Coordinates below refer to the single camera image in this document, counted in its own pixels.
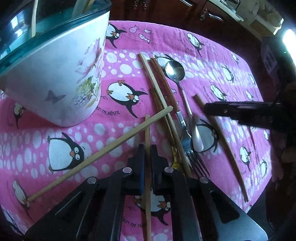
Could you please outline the light wooden chopstick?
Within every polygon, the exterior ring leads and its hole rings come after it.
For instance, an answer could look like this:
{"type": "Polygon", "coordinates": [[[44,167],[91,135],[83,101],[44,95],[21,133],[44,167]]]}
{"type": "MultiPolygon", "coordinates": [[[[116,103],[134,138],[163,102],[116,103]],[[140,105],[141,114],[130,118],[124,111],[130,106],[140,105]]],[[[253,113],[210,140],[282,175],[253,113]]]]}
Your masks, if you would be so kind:
{"type": "MultiPolygon", "coordinates": [[[[161,82],[160,77],[158,76],[158,73],[156,72],[154,66],[151,63],[151,59],[147,60],[147,58],[145,57],[143,52],[140,52],[138,55],[139,55],[139,57],[142,61],[142,64],[149,76],[149,79],[152,83],[152,86],[153,86],[153,89],[156,93],[156,96],[158,97],[158,100],[161,103],[161,106],[163,108],[168,107],[165,97],[163,95],[162,89],[159,87],[159,83],[162,85],[162,82],[161,82]]],[[[173,118],[171,117],[171,114],[168,114],[167,119],[168,119],[168,125],[170,127],[173,140],[175,141],[175,146],[176,146],[176,148],[178,150],[178,154],[181,158],[181,164],[183,166],[185,174],[188,177],[192,177],[192,172],[191,172],[189,164],[187,163],[187,157],[185,156],[185,152],[182,147],[181,140],[179,138],[179,135],[178,135],[176,126],[174,124],[173,118]]]]}
{"type": "Polygon", "coordinates": [[[151,136],[150,126],[145,129],[145,219],[146,219],[146,240],[151,240],[151,164],[150,147],[151,136]]]}

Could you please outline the dark brown chopstick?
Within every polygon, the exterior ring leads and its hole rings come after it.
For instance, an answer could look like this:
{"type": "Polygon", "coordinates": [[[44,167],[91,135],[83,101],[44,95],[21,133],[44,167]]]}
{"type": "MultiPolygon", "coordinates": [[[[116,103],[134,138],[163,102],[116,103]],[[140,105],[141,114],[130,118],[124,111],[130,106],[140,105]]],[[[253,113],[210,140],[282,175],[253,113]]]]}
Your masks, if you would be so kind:
{"type": "Polygon", "coordinates": [[[225,138],[225,136],[223,134],[223,131],[222,131],[221,127],[218,125],[217,120],[211,115],[206,114],[206,116],[207,116],[207,119],[210,121],[211,125],[219,133],[221,145],[223,146],[224,152],[228,157],[228,160],[229,160],[229,163],[230,163],[230,165],[232,167],[232,170],[233,170],[233,172],[234,172],[234,174],[236,176],[236,179],[237,179],[237,181],[238,181],[238,183],[239,183],[239,185],[241,187],[241,190],[242,190],[242,193],[243,193],[243,196],[244,196],[244,200],[245,200],[245,202],[248,202],[249,197],[248,197],[247,189],[245,187],[244,179],[243,179],[243,176],[242,176],[241,171],[239,169],[239,166],[236,163],[235,155],[233,154],[233,152],[232,152],[232,150],[230,148],[230,145],[227,142],[227,140],[226,140],[226,138],[225,138]]]}

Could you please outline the wooden lower kitchen cabinets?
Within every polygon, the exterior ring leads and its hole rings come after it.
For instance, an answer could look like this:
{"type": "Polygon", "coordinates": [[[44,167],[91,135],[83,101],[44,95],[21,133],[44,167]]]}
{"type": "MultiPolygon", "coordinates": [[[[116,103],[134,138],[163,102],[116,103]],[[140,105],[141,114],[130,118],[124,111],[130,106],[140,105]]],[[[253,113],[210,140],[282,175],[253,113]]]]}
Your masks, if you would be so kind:
{"type": "Polygon", "coordinates": [[[157,23],[216,39],[261,40],[221,1],[112,1],[110,19],[157,23]]]}

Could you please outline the metal fork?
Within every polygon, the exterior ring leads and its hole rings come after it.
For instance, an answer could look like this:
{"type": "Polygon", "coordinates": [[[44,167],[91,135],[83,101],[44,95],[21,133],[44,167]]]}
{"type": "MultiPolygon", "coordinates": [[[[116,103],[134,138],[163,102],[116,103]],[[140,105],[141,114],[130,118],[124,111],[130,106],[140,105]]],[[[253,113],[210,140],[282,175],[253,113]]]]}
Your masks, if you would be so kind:
{"type": "Polygon", "coordinates": [[[192,137],[188,133],[186,122],[180,111],[176,112],[177,118],[182,128],[181,144],[190,167],[198,177],[209,177],[209,172],[205,167],[199,154],[193,149],[192,137]]]}

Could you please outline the light wooden chopstick on cloth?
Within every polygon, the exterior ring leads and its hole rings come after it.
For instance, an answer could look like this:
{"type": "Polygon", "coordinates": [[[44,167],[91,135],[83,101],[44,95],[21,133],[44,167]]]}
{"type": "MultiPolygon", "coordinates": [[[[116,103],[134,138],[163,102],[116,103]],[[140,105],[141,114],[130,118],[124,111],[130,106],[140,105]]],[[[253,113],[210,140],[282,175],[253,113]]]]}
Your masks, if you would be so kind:
{"type": "MultiPolygon", "coordinates": [[[[162,85],[162,82],[161,82],[160,77],[158,76],[158,73],[156,72],[154,66],[151,63],[151,59],[147,60],[147,58],[145,57],[143,52],[140,52],[138,55],[139,55],[139,57],[142,61],[142,64],[149,76],[149,79],[152,83],[152,86],[153,86],[153,89],[156,93],[156,96],[158,97],[158,100],[161,103],[161,106],[163,108],[168,107],[165,97],[163,95],[162,89],[159,87],[159,83],[162,85]]],[[[168,119],[168,125],[170,127],[173,140],[175,141],[175,146],[176,146],[176,148],[178,150],[178,154],[181,158],[181,164],[183,166],[185,174],[188,177],[192,177],[192,172],[191,172],[189,164],[187,163],[187,157],[185,156],[185,152],[182,147],[181,140],[179,138],[179,135],[178,135],[176,126],[174,124],[173,118],[171,117],[171,114],[168,114],[167,119],[168,119]]]]}

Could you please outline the light chopstick near gripper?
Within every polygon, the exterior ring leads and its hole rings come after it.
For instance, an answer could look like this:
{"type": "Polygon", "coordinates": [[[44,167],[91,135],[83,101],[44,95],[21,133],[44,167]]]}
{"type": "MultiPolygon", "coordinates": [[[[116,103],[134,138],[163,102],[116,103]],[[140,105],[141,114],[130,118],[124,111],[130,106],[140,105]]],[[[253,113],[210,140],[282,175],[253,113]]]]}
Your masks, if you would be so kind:
{"type": "Polygon", "coordinates": [[[52,183],[50,183],[49,185],[47,185],[46,187],[44,187],[40,191],[38,191],[35,194],[33,194],[32,196],[30,196],[28,198],[28,201],[32,202],[32,201],[36,200],[37,198],[39,198],[40,196],[42,196],[43,194],[45,194],[46,192],[52,190],[53,188],[55,188],[59,184],[63,183],[68,178],[74,176],[77,172],[80,172],[82,169],[88,167],[92,163],[96,162],[97,160],[99,160],[100,158],[102,158],[103,156],[108,154],[109,152],[113,151],[114,149],[116,149],[117,147],[122,145],[127,140],[134,137],[137,133],[145,130],[153,123],[156,123],[157,121],[159,121],[163,117],[167,116],[172,110],[173,110],[173,107],[171,105],[164,108],[162,111],[158,112],[157,114],[153,115],[148,120],[144,121],[140,125],[133,128],[131,131],[129,131],[129,132],[125,133],[124,135],[122,135],[121,137],[117,138],[116,140],[114,140],[113,142],[111,142],[110,144],[105,146],[102,150],[99,150],[98,152],[89,156],[85,161],[81,162],[75,168],[71,169],[66,174],[63,174],[62,176],[60,176],[58,179],[56,179],[52,183]]]}

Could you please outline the pink penguin cloth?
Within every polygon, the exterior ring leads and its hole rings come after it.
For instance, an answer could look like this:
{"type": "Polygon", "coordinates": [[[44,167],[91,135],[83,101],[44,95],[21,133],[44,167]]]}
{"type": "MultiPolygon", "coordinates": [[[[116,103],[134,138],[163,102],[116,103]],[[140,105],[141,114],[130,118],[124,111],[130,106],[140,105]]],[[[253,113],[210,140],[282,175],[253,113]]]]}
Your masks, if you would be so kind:
{"type": "Polygon", "coordinates": [[[247,189],[245,202],[221,141],[214,135],[212,125],[202,114],[194,96],[206,101],[263,101],[254,75],[243,54],[224,47],[214,38],[194,32],[153,23],[111,21],[110,31],[119,37],[106,39],[101,72],[101,94],[93,114],[80,124],[61,128],[27,111],[20,126],[10,126],[13,100],[1,94],[1,209],[4,221],[13,232],[24,234],[45,213],[90,176],[108,177],[123,168],[138,144],[144,143],[140,132],[101,160],[81,170],[58,188],[28,203],[30,195],[67,173],[71,163],[70,146],[78,145],[82,159],[103,149],[116,138],[129,132],[153,116],[157,110],[150,94],[152,84],[146,76],[138,54],[147,60],[165,54],[179,61],[185,69],[181,85],[192,111],[200,115],[198,129],[205,140],[202,161],[210,171],[210,179],[240,208],[248,212],[271,179],[269,131],[240,126],[228,118],[216,118],[233,149],[247,189]],[[140,94],[135,105],[129,99],[116,102],[128,90],[140,94]]]}

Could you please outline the brown chopstick on cloth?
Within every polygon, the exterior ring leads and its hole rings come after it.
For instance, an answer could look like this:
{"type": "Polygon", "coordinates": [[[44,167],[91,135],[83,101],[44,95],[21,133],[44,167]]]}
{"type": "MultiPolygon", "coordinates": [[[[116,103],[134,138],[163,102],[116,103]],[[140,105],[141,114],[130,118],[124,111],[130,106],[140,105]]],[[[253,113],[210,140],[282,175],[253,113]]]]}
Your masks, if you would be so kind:
{"type": "Polygon", "coordinates": [[[170,99],[170,102],[173,105],[173,108],[174,108],[175,112],[180,111],[180,108],[179,108],[179,106],[177,104],[177,101],[176,101],[176,99],[175,99],[175,97],[174,97],[174,95],[173,95],[173,93],[171,91],[171,88],[170,88],[170,86],[168,84],[168,81],[167,81],[161,67],[159,66],[159,64],[157,63],[155,58],[151,58],[151,63],[154,66],[156,72],[158,73],[158,76],[160,77],[162,85],[164,86],[166,94],[168,95],[168,97],[170,99]]]}

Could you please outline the metal spoon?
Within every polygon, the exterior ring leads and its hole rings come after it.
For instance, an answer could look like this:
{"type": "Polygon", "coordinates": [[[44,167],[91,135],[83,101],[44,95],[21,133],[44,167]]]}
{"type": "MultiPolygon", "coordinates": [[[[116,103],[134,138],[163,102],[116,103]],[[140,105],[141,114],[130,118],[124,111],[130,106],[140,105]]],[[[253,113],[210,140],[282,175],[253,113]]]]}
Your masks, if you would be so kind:
{"type": "Polygon", "coordinates": [[[184,89],[181,86],[181,81],[185,78],[185,70],[184,67],[181,65],[180,62],[176,61],[176,60],[169,60],[166,64],[165,64],[165,72],[166,75],[168,76],[168,78],[170,78],[171,80],[173,80],[178,88],[180,89],[185,105],[186,105],[186,109],[187,109],[187,113],[188,113],[188,117],[189,117],[189,125],[190,125],[190,129],[191,129],[191,136],[192,136],[192,141],[193,141],[193,148],[196,152],[201,152],[204,149],[204,145],[200,136],[200,133],[197,129],[194,117],[193,117],[193,113],[192,110],[190,108],[186,93],[184,91],[184,89]]]}

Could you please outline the white teal-rimmed utensil holder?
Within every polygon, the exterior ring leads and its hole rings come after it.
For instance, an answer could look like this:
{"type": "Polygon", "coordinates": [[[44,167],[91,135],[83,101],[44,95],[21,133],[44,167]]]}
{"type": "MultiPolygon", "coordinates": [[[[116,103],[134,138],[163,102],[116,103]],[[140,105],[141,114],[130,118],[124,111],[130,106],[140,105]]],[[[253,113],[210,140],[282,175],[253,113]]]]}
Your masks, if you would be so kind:
{"type": "Polygon", "coordinates": [[[13,100],[10,126],[30,111],[57,125],[85,121],[101,94],[111,1],[39,1],[31,38],[34,1],[1,1],[1,94],[13,100]]]}

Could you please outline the light chopstick in holder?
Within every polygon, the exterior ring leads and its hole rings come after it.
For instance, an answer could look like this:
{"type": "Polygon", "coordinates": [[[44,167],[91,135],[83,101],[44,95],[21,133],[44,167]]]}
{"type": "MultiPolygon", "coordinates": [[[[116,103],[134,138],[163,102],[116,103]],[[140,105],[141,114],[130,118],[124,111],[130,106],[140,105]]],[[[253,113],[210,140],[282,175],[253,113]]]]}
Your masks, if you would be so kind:
{"type": "Polygon", "coordinates": [[[32,19],[31,19],[31,38],[36,35],[36,18],[37,18],[37,8],[38,0],[34,0],[32,9],[32,19]]]}

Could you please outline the gold handled utensil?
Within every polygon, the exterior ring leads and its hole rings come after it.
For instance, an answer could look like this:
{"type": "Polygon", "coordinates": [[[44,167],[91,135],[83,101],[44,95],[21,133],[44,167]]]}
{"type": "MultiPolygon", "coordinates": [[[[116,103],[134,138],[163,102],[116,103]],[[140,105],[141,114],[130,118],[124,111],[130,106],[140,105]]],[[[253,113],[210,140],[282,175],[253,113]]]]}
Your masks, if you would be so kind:
{"type": "Polygon", "coordinates": [[[173,154],[173,163],[172,163],[171,167],[183,172],[182,165],[178,162],[177,148],[174,146],[171,146],[171,152],[173,154]]]}

